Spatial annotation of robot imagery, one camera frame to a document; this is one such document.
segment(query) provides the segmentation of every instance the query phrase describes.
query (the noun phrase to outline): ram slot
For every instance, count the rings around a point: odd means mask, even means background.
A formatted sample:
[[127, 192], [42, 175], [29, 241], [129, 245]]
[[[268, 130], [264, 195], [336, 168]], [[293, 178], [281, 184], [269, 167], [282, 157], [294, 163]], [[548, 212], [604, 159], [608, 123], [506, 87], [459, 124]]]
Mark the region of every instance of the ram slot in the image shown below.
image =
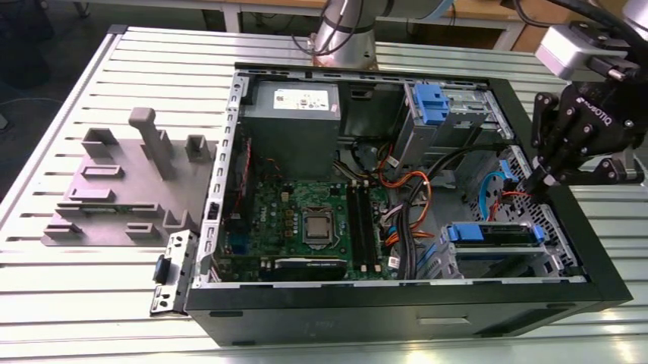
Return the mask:
[[365, 262], [375, 268], [379, 264], [379, 254], [376, 252], [376, 236], [375, 236], [375, 216], [372, 215], [372, 202], [369, 188], [359, 188], [360, 210], [361, 210], [361, 225], [363, 225], [363, 245], [365, 247]]
[[349, 232], [352, 235], [353, 268], [367, 270], [365, 239], [363, 237], [363, 212], [357, 187], [347, 187], [347, 206], [349, 209]]

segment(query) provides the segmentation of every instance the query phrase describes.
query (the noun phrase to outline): motherboard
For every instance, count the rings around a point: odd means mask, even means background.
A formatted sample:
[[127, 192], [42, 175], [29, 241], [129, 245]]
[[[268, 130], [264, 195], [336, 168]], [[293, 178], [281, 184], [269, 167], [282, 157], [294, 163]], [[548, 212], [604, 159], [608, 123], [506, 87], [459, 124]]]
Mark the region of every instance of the motherboard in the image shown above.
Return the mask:
[[379, 239], [380, 188], [317, 182], [257, 185], [252, 229], [228, 233], [225, 281], [392, 279]]

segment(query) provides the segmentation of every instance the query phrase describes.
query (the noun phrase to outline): green circuit board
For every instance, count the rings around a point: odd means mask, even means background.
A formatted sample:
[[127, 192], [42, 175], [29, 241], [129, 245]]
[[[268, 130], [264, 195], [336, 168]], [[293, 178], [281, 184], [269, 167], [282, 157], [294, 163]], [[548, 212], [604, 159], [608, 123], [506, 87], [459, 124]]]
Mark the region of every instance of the green circuit board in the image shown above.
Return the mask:
[[[226, 236], [232, 254], [221, 256], [221, 274], [232, 281], [258, 281], [264, 259], [302, 257], [344, 259], [349, 263], [345, 280], [391, 279], [387, 259], [381, 257], [379, 236], [376, 250], [381, 271], [353, 269], [353, 244], [349, 233], [347, 184], [269, 182], [258, 184], [253, 204], [253, 229], [249, 234]], [[379, 210], [387, 206], [384, 189], [371, 190], [372, 214], [379, 220]], [[328, 212], [333, 217], [333, 238], [327, 246], [305, 243], [305, 214]]]

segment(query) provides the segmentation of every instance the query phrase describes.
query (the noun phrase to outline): robotiq logo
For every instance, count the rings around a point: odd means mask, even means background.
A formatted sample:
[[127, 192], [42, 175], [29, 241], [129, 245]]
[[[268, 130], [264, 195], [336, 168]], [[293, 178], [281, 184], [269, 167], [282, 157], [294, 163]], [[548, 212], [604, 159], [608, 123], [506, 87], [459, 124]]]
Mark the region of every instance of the robotiq logo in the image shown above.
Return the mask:
[[590, 108], [590, 110], [592, 110], [595, 115], [604, 122], [607, 127], [612, 124], [612, 118], [608, 116], [608, 114], [606, 114], [606, 111], [603, 111], [600, 108], [598, 108], [595, 105], [592, 105], [587, 99], [584, 99], [583, 97], [579, 97], [576, 99], [576, 102], [586, 104], [586, 106]]

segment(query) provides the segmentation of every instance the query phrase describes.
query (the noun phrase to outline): aluminum slotted table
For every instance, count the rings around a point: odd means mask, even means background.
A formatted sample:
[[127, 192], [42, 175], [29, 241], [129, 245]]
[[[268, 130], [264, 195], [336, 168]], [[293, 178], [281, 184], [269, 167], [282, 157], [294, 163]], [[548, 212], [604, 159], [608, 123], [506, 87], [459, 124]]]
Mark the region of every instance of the aluminum slotted table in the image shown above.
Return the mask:
[[[648, 193], [642, 186], [575, 188], [635, 301], [523, 337], [220, 350], [190, 318], [150, 319], [153, 268], [164, 248], [41, 242], [85, 154], [81, 139], [90, 127], [110, 127], [118, 138], [137, 137], [127, 116], [145, 106], [157, 109], [157, 124], [173, 139], [200, 133], [217, 140], [234, 62], [304, 65], [309, 59], [289, 37], [113, 29], [0, 205], [0, 358], [648, 362]], [[531, 54], [381, 43], [379, 63], [383, 70], [510, 79], [530, 113], [535, 94], [564, 87]]]

